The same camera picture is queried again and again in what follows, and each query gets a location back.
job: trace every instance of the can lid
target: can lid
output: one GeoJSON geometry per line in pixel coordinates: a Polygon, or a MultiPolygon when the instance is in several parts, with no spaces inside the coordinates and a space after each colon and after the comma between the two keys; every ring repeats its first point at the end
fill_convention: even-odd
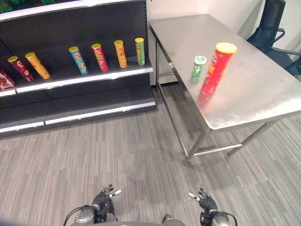
{"type": "Polygon", "coordinates": [[[92,49],[98,49],[100,47],[101,47],[101,44],[99,44],[99,43],[95,43],[91,46],[92,49]]]}
{"type": "Polygon", "coordinates": [[[69,48],[69,52],[74,52],[74,51],[78,51],[79,50],[79,47],[77,46],[72,46],[69,48]]]}
{"type": "Polygon", "coordinates": [[[9,62],[14,62],[14,61],[16,61],[17,59],[18,59],[17,56],[11,56],[11,57],[8,59],[8,61],[9,61],[9,62]]]}
{"type": "Polygon", "coordinates": [[[28,54],[25,55],[26,58],[30,58],[30,57],[33,57],[35,56],[36,54],[34,52],[30,52],[28,54]]]}
{"type": "Polygon", "coordinates": [[[207,62],[207,58],[205,56],[196,56],[194,62],[198,65],[204,65],[207,62]]]}
{"type": "Polygon", "coordinates": [[[123,44],[123,40],[116,40],[114,41],[115,45],[122,45],[123,44]]]}
{"type": "Polygon", "coordinates": [[[144,42],[144,39],[143,38],[135,38],[135,42],[144,42]]]}
{"type": "Polygon", "coordinates": [[[215,48],[217,51],[219,51],[221,53],[226,53],[226,54],[235,53],[237,50],[237,46],[232,43],[229,43],[229,42],[217,43],[215,48]]]}

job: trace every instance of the white wall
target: white wall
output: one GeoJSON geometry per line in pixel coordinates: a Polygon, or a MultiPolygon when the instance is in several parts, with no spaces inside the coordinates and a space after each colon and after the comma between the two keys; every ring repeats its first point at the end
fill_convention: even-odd
{"type": "MultiPolygon", "coordinates": [[[[264,0],[148,0],[148,20],[178,16],[210,14],[243,38],[248,38],[260,22],[264,0]]],[[[280,27],[285,36],[275,47],[300,51],[301,0],[286,0],[280,27]]],[[[155,41],[149,31],[150,60],[155,69],[155,41]]],[[[169,73],[169,67],[160,52],[160,73],[169,73]]]]}

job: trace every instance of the white shelf trim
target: white shelf trim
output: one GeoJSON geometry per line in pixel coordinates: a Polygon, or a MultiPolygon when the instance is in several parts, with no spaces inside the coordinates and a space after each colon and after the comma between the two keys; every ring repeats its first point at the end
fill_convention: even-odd
{"type": "Polygon", "coordinates": [[[108,73],[108,74],[92,75],[92,76],[88,76],[88,77],[66,79],[66,80],[61,80],[61,81],[45,82],[42,84],[20,87],[20,88],[17,88],[16,91],[17,91],[17,93],[25,93],[25,92],[31,92],[34,90],[52,89],[55,87],[62,87],[62,86],[66,86],[66,85],[79,84],[79,83],[91,82],[91,81],[117,79],[117,78],[135,75],[135,74],[143,74],[143,73],[150,73],[150,72],[153,72],[152,67],[136,69],[136,70],[131,70],[131,71],[124,71],[124,72],[114,72],[114,73],[108,73]]]}
{"type": "Polygon", "coordinates": [[[57,4],[45,5],[39,7],[26,8],[26,9],[0,14],[0,22],[26,17],[26,16],[43,14],[43,13],[57,12],[57,11],[83,8],[83,7],[99,6],[104,4],[113,4],[113,3],[126,2],[126,1],[133,1],[133,0],[79,0],[79,1],[70,1],[70,2],[63,2],[63,3],[57,3],[57,4]]]}
{"type": "Polygon", "coordinates": [[[104,114],[117,113],[117,112],[126,112],[126,111],[131,111],[134,109],[138,109],[138,108],[155,106],[155,105],[156,105],[155,102],[148,102],[148,103],[144,103],[144,104],[118,107],[118,108],[113,108],[113,109],[103,110],[103,111],[98,111],[98,112],[91,112],[91,113],[86,113],[86,114],[78,114],[78,115],[63,117],[63,118],[59,118],[59,119],[46,120],[45,124],[50,125],[50,124],[60,123],[60,122],[64,122],[64,121],[81,120],[83,118],[104,115],[104,114]]]}
{"type": "Polygon", "coordinates": [[[44,126],[44,122],[39,121],[39,122],[34,122],[34,123],[29,123],[29,124],[24,124],[19,126],[7,127],[7,128],[0,129],[0,133],[18,131],[20,129],[33,128],[37,126],[44,126]]]}
{"type": "Polygon", "coordinates": [[[0,97],[6,97],[6,96],[11,96],[11,95],[16,95],[16,90],[15,89],[2,90],[0,92],[0,97]]]}

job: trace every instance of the chair armrest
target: chair armrest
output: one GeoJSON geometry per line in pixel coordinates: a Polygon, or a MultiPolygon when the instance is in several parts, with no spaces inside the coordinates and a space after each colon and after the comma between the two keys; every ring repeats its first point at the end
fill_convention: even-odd
{"type": "Polygon", "coordinates": [[[284,31],[283,28],[278,28],[277,31],[278,31],[278,32],[282,32],[282,34],[279,35],[277,38],[275,38],[274,43],[275,43],[276,41],[278,41],[279,39],[281,39],[281,38],[285,35],[285,31],[284,31]]]}
{"type": "Polygon", "coordinates": [[[295,51],[290,51],[290,50],[275,48],[275,47],[272,47],[272,46],[269,46],[269,48],[270,48],[272,51],[276,51],[276,52],[280,52],[280,53],[287,53],[287,54],[292,54],[292,55],[298,55],[298,56],[301,56],[301,52],[295,52],[295,51]]]}

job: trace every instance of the metal table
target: metal table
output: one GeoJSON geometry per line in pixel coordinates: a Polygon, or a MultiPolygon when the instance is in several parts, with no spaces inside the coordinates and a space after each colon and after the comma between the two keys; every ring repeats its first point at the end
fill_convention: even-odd
{"type": "Polygon", "coordinates": [[[301,82],[212,16],[197,15],[150,21],[156,39],[156,81],[174,129],[185,153],[183,164],[194,155],[232,149],[232,155],[278,119],[301,113],[301,82]],[[215,45],[231,42],[238,47],[226,73],[211,97],[200,92],[215,45]],[[188,151],[174,123],[158,81],[158,48],[161,48],[185,95],[198,108],[203,131],[188,151]],[[203,55],[207,63],[197,83],[190,81],[194,57],[203,55]],[[198,151],[212,133],[263,123],[238,144],[198,151]]]}

